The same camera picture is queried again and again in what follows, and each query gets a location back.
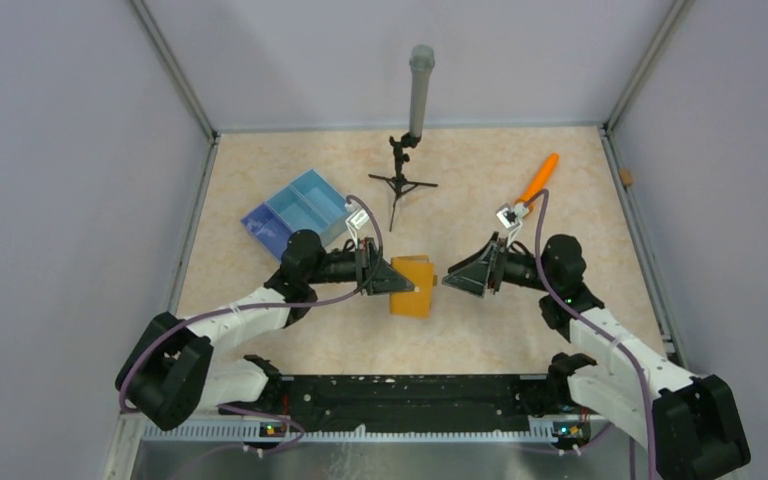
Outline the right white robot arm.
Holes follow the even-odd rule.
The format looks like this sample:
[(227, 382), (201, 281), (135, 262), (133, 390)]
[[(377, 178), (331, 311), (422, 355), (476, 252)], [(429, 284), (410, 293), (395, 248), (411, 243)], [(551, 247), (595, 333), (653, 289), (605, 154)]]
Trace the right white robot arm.
[(551, 361), (549, 404), (603, 416), (653, 454), (661, 478), (718, 479), (747, 465), (751, 453), (730, 386), (686, 370), (632, 334), (586, 285), (586, 267), (573, 236), (553, 235), (532, 253), (493, 234), (442, 282), (478, 297), (503, 284), (544, 292), (545, 323), (579, 350)]

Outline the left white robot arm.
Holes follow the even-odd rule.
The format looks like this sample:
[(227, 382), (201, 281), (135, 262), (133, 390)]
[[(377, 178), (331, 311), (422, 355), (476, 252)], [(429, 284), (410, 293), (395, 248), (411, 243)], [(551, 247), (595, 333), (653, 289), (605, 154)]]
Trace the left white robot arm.
[(313, 308), (350, 299), (318, 298), (315, 286), (339, 283), (354, 284), (355, 295), (415, 289), (373, 238), (328, 251), (317, 232), (298, 230), (288, 236), (275, 273), (249, 295), (186, 319), (170, 312), (152, 318), (116, 377), (121, 407), (143, 413), (164, 431), (205, 407), (243, 402), (257, 413), (274, 410), (281, 388), (271, 365), (257, 356), (230, 361), (225, 354), (297, 323)]

